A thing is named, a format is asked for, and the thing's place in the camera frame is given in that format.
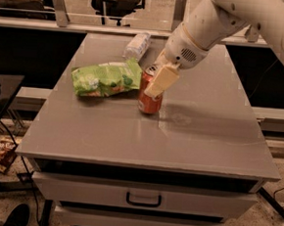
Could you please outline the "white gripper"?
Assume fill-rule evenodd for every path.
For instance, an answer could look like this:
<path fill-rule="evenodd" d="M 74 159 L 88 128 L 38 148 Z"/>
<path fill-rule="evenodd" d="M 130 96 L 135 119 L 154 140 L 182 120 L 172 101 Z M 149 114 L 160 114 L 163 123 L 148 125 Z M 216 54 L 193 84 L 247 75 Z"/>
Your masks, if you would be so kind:
<path fill-rule="evenodd" d="M 147 67 L 153 78 L 144 91 L 151 98 L 162 95 L 179 78 L 179 69 L 195 67 L 209 52 L 209 48 L 181 23 L 168 38 L 155 63 Z"/>

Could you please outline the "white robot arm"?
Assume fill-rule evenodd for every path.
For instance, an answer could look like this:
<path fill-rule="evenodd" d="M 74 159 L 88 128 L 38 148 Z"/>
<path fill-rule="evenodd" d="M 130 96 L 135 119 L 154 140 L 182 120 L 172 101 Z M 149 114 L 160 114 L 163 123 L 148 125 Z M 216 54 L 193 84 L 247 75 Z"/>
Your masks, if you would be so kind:
<path fill-rule="evenodd" d="M 202 0 L 168 38 L 145 94 L 162 95 L 181 69 L 195 67 L 215 44 L 248 25 L 284 67 L 284 0 Z"/>

